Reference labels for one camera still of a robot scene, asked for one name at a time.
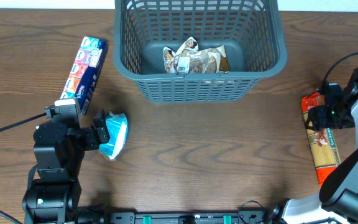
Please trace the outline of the orange spaghetti packet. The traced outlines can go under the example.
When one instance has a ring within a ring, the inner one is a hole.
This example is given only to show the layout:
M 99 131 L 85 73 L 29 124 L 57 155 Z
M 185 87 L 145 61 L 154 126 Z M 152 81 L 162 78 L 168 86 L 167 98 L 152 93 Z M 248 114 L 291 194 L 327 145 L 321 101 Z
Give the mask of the orange spaghetti packet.
M 312 109 L 315 106 L 324 105 L 324 103 L 324 96 L 320 95 L 318 92 L 314 92 L 309 96 L 303 97 L 301 99 L 303 120 L 306 121 L 308 119 L 309 109 Z M 332 173 L 341 163 L 334 135 L 329 128 L 320 131 L 307 129 L 306 132 L 316 170 L 317 180 L 319 185 L 322 186 L 329 174 Z

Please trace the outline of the brown white grain bag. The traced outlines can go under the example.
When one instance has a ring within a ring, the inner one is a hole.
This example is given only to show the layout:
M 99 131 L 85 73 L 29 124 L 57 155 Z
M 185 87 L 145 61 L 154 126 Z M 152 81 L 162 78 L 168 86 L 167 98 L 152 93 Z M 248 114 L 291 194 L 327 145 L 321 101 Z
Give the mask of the brown white grain bag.
M 167 73 L 176 73 L 176 72 L 170 71 L 174 56 L 175 56 L 175 52 L 172 49 L 169 49 L 168 47 L 164 48 L 163 59 L 164 59 L 165 70 Z
M 175 52 L 170 71 L 176 73 L 228 72 L 226 49 L 223 45 L 198 50 L 198 43 L 189 37 Z

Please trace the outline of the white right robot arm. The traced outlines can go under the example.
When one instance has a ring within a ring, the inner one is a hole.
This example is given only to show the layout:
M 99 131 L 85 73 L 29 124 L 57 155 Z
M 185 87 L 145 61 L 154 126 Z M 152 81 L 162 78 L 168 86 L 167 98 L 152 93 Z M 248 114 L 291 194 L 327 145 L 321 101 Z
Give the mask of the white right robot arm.
M 354 128 L 356 149 L 325 179 L 318 194 L 288 200 L 272 223 L 358 223 L 358 67 L 345 88 L 322 89 L 324 104 L 308 110 L 305 127 Z

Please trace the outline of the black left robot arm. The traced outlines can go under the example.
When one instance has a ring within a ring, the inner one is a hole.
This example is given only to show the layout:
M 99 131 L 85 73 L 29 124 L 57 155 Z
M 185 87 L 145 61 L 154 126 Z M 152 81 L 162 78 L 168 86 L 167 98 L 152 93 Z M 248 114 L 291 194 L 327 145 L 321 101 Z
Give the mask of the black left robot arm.
M 109 223 L 102 206 L 78 207 L 85 152 L 109 141 L 105 113 L 88 128 L 80 126 L 76 105 L 48 106 L 45 113 L 48 121 L 33 135 L 37 165 L 22 201 L 25 223 Z

